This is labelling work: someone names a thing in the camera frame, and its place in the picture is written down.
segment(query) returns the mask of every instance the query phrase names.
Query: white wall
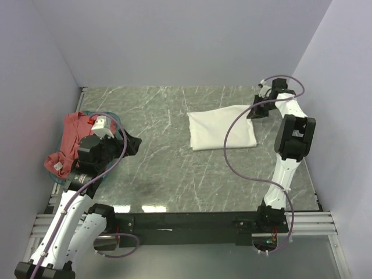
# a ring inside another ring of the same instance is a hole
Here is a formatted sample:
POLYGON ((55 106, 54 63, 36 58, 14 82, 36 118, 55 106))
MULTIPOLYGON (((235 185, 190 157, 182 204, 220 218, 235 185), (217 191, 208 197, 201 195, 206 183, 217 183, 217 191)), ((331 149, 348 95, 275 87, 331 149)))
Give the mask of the white wall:
POLYGON ((79 88, 30 0, 0 1, 1 278, 23 259, 52 181, 44 169, 79 88))
POLYGON ((295 77, 303 110, 317 120, 308 157, 331 209, 354 278, 371 278, 372 24, 370 0, 333 0, 295 77))
POLYGON ((331 0, 33 0, 80 86, 293 73, 331 0))

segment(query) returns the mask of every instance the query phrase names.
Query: folded white cloth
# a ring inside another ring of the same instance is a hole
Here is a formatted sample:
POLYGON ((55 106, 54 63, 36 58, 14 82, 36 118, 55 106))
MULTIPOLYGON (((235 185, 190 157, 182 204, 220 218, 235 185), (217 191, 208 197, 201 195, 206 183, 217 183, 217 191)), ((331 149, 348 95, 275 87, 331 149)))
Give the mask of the folded white cloth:
MULTIPOLYGON (((246 105, 235 105, 208 112, 187 113, 190 121, 190 147, 192 150, 223 148, 228 128, 245 109, 247 109, 246 105)), ((227 139, 227 148, 254 147, 257 145, 253 124, 251 119, 246 119, 247 114, 248 112, 240 117, 232 128, 227 139)))

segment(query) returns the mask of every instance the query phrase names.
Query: red cloth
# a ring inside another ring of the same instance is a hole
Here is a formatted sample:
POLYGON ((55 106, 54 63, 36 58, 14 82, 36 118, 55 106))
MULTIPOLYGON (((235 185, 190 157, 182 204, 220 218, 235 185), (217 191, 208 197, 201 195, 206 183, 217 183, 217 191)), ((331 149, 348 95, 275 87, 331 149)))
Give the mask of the red cloth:
MULTIPOLYGON (((71 165, 78 157, 77 149, 79 142, 82 138, 93 135, 92 124, 88 123, 89 116, 83 112, 75 112, 67 115, 63 120, 65 125, 63 129, 62 141, 59 152, 53 153, 47 157, 44 162, 44 166, 48 171, 55 174, 57 177, 66 179, 71 171, 71 165), (62 164, 60 170, 55 169, 54 165, 58 163, 62 164)), ((116 134, 116 125, 114 121, 111 121, 111 132, 116 134)))

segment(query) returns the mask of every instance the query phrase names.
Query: gray marble surface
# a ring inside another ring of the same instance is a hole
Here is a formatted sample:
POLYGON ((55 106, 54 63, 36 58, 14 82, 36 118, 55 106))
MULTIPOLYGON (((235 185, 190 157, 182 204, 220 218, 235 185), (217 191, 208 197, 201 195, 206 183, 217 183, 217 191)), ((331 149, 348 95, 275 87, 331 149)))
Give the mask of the gray marble surface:
MULTIPOLYGON (((252 87, 104 87, 85 88, 81 110, 110 111, 143 142, 101 184, 95 201, 117 212, 205 212, 256 210, 269 185, 245 181, 227 167, 222 150, 192 151, 187 112, 250 104, 252 87)), ((274 140, 278 111, 253 121, 258 145, 230 149, 241 173, 271 178, 276 163, 274 140)), ((317 210, 304 162, 289 193, 295 210, 317 210)))

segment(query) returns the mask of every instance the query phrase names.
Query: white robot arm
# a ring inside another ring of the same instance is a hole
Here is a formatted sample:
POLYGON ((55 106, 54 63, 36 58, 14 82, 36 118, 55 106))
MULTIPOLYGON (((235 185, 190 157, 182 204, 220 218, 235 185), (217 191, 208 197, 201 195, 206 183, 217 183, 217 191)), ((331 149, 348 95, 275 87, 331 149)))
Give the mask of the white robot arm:
MULTIPOLYGON (((288 99, 257 106, 248 114, 248 118, 262 118, 269 115, 269 110, 278 109, 283 118, 274 149, 277 153, 277 163, 272 181, 279 183, 286 191, 290 190, 293 176, 303 158, 309 153, 316 121, 309 118, 297 103, 294 91, 288 90, 283 78, 273 80, 271 87, 260 85, 261 91, 255 96, 254 103, 268 99, 288 99)), ((263 204, 275 210, 284 211, 286 196, 282 189, 271 185, 263 198, 263 204)))
MULTIPOLYGON (((29 279, 35 268, 38 268, 37 275, 33 277, 35 279, 74 279, 78 260, 89 248, 93 248, 97 237, 102 233, 117 232, 114 208, 97 203, 93 205, 92 199, 102 178, 78 195, 66 209, 77 191, 102 174, 108 164, 122 153, 124 135, 120 134, 122 139, 116 138, 110 130, 110 125, 111 120, 108 117, 98 116, 92 127, 94 135, 81 139, 77 151, 78 159, 64 184, 57 214, 30 261, 17 265, 15 270, 17 279, 29 279), (87 212, 87 216, 78 227, 84 212, 87 212)), ((133 156, 138 152, 142 140, 132 137, 127 132, 126 138, 127 149, 124 156, 133 156)), ((107 247, 114 249, 116 244, 117 241, 113 237, 103 243, 101 241, 100 246, 107 250, 107 247)))

